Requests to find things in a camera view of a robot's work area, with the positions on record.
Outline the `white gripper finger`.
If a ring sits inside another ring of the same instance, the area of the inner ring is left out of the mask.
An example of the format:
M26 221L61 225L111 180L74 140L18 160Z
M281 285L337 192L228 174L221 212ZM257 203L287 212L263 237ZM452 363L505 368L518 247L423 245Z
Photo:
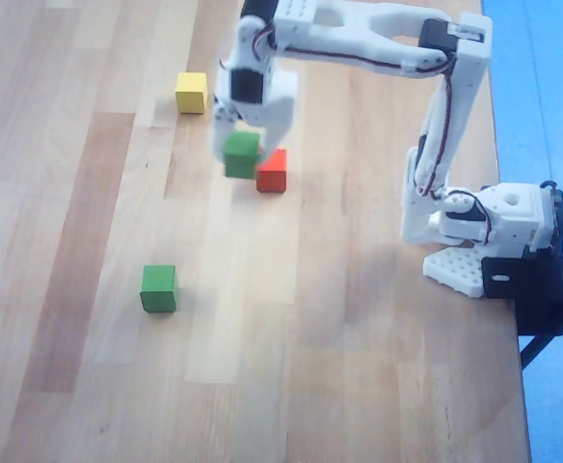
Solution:
M213 111L213 152L218 160L224 159L225 143L239 119L234 106L215 105Z
M263 132L259 149L262 155L270 155L277 147L293 122L295 98L282 96L267 102L262 116Z

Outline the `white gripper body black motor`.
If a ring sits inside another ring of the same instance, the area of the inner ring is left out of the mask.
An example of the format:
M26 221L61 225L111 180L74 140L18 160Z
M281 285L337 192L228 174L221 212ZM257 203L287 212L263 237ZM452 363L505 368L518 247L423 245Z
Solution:
M295 98L297 86L296 74L277 65L267 65L264 71L256 71L220 61L213 111L215 105L234 106L239 117L237 122L262 126L266 103L286 95Z

